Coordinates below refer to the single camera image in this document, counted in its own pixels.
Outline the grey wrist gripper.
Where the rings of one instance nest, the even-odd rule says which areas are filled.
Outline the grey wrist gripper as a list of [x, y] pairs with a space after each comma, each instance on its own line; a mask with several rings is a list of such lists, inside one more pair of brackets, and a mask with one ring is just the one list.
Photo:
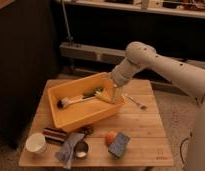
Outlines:
[[139, 67], [129, 61], [122, 61], [110, 73], [110, 77], [114, 82], [111, 102], [116, 103], [121, 101], [124, 85], [126, 85], [132, 77], [140, 70]]

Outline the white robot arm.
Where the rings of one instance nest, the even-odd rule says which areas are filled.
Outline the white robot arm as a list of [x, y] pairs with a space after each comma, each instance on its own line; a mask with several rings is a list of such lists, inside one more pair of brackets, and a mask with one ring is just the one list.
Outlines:
[[131, 42], [125, 58], [111, 72], [117, 87], [149, 68], [190, 95], [200, 106], [187, 151], [184, 171], [205, 171], [205, 69], [159, 55], [142, 42]]

